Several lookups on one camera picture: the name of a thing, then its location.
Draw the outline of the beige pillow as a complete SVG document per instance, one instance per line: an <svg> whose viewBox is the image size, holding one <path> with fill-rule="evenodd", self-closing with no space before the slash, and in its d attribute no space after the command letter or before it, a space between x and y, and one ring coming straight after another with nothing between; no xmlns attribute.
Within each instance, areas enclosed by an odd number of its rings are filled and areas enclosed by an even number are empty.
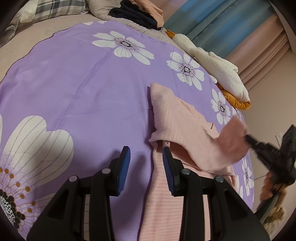
<svg viewBox="0 0 296 241"><path fill-rule="evenodd" d="M109 12L113 8L119 8L120 2L121 0L87 0L92 15L105 21L116 20Z"/></svg>

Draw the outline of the pink curtain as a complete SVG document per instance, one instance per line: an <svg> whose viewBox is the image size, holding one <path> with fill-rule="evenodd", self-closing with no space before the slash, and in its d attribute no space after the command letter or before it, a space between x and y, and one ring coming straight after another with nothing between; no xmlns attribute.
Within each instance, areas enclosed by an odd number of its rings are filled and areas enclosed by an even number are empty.
<svg viewBox="0 0 296 241"><path fill-rule="evenodd" d="M288 51L287 33L276 14L242 41L226 59L238 67L247 90L261 80Z"/></svg>

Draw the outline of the blue-green curtain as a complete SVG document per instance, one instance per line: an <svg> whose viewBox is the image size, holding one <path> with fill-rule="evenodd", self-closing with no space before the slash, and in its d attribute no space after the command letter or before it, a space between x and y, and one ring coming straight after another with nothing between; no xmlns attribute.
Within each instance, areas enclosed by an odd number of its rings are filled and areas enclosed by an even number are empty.
<svg viewBox="0 0 296 241"><path fill-rule="evenodd" d="M225 58L273 14L269 1L186 1L165 28Z"/></svg>

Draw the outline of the purple floral bed sheet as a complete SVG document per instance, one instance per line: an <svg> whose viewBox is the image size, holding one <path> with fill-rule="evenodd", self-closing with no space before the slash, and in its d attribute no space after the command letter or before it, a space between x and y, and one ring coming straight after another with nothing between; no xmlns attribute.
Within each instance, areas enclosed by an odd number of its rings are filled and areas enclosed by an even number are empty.
<svg viewBox="0 0 296 241"><path fill-rule="evenodd" d="M182 198L152 157L150 85L204 116L216 136L240 115L207 71L175 46L117 21L77 24L36 44L1 82L1 209L26 238L70 176L94 175L131 150L125 188L112 197L117 240L178 240Z"/></svg>

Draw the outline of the pink ribbed knit sweater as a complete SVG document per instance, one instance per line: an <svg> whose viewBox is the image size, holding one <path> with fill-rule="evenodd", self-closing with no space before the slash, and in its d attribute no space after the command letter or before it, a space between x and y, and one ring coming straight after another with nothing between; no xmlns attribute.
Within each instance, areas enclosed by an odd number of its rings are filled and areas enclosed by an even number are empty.
<svg viewBox="0 0 296 241"><path fill-rule="evenodd" d="M151 101L156 130L149 139L153 147L154 171L147 196L140 240L178 240L183 199L169 191L162 149L169 147L174 158L200 176L222 176L243 194L243 187L232 165L244 158L249 145L244 137L246 125L235 116L217 131L213 123L173 92L157 83L151 84Z"/></svg>

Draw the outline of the peach folded garment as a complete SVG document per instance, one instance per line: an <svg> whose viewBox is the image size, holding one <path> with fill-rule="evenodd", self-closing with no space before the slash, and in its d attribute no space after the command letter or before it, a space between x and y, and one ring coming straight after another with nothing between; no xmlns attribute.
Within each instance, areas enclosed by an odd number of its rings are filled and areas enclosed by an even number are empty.
<svg viewBox="0 0 296 241"><path fill-rule="evenodd" d="M149 0L130 0L130 2L136 5L141 11L144 11L150 14L156 21L162 22L164 21L163 18L163 11L158 8L155 4L153 4Z"/></svg>

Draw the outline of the navy blue garment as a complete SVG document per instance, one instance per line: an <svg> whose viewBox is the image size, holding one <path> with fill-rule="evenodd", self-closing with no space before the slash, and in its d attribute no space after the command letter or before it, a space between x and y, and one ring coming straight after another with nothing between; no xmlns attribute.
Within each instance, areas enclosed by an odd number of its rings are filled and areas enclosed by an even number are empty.
<svg viewBox="0 0 296 241"><path fill-rule="evenodd" d="M111 9L109 15L114 18L130 20L147 29L160 30L164 26L164 21L156 21L150 14L141 11L130 1L121 1L120 7Z"/></svg>

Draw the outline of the white plush goose toy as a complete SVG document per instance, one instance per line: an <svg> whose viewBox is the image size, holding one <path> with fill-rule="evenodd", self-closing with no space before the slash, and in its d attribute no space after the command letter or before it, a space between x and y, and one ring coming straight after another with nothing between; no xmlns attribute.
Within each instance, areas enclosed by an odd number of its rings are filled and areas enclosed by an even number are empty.
<svg viewBox="0 0 296 241"><path fill-rule="evenodd" d="M183 34L169 30L166 34L187 54L196 59L208 72L212 80L222 91L226 100L236 109L247 110L251 106L248 91L238 75L238 67L226 59L197 47Z"/></svg>

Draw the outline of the grey plaid pillow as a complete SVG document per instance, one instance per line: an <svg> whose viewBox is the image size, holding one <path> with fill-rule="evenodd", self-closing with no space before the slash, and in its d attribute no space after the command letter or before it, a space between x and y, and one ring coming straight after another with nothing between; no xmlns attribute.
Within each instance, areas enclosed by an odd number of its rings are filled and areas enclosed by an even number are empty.
<svg viewBox="0 0 296 241"><path fill-rule="evenodd" d="M20 24L36 23L58 16L85 14L89 12L84 0L39 0L28 1L14 16Z"/></svg>

